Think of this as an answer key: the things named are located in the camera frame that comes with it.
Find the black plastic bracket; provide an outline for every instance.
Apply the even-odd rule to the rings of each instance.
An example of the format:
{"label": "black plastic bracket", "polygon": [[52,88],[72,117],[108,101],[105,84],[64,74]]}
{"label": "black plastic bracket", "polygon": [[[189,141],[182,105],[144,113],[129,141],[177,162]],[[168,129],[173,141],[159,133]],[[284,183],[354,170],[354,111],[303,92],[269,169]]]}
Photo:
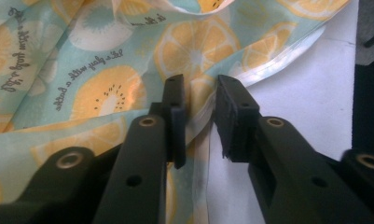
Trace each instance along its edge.
{"label": "black plastic bracket", "polygon": [[261,117],[242,83],[219,76],[215,123],[223,155],[249,162],[267,223],[374,223],[373,213],[288,121]]}
{"label": "black plastic bracket", "polygon": [[186,122],[184,77],[177,75],[165,81],[162,102],[153,103],[149,114],[164,118],[167,134],[167,161],[174,162],[176,169],[186,163]]}
{"label": "black plastic bracket", "polygon": [[0,224],[89,222],[97,206],[91,194],[97,181],[93,161],[91,150],[83,147],[53,154],[16,202],[0,204]]}
{"label": "black plastic bracket", "polygon": [[374,213],[374,152],[347,150],[336,171]]}
{"label": "black plastic bracket", "polygon": [[93,223],[164,223],[165,135],[159,116],[132,122]]}
{"label": "black plastic bracket", "polygon": [[242,83],[220,75],[216,90],[215,124],[222,154],[233,162],[249,162],[248,144],[260,118],[259,105]]}

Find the metal screw insert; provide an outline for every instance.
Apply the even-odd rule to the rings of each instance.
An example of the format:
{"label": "metal screw insert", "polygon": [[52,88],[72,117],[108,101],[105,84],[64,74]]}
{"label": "metal screw insert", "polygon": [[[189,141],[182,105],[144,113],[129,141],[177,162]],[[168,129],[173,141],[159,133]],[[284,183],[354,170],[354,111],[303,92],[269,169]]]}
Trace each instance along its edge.
{"label": "metal screw insert", "polygon": [[282,120],[280,119],[267,119],[266,122],[272,126],[272,127],[275,127],[275,128],[281,128],[284,126],[284,123]]}
{"label": "metal screw insert", "polygon": [[144,126],[144,127],[151,127],[151,126],[154,126],[156,123],[157,121],[154,118],[141,119],[139,122],[140,126]]}
{"label": "metal screw insert", "polygon": [[370,169],[374,169],[374,156],[368,154],[359,154],[357,160]]}
{"label": "metal screw insert", "polygon": [[70,169],[77,166],[84,159],[84,155],[80,152],[69,152],[60,157],[56,162],[56,166],[60,169]]}

